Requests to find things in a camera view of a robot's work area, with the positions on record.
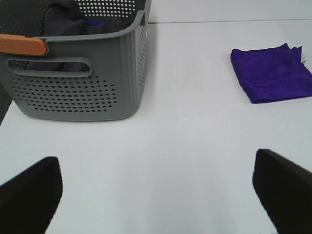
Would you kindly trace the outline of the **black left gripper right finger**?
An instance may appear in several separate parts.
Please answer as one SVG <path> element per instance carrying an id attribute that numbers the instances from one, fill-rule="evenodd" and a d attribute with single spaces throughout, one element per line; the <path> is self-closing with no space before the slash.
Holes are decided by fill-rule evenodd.
<path id="1" fill-rule="evenodd" d="M 279 234 L 312 232 L 310 171 L 269 149 L 259 149 L 252 183 Z"/>

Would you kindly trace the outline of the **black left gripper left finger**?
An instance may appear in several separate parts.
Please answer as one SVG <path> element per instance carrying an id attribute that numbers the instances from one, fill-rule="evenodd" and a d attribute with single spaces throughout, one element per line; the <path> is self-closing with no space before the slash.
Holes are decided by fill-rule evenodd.
<path id="1" fill-rule="evenodd" d="M 63 193 L 59 160 L 45 157 L 0 187 L 0 232 L 43 234 Z"/>

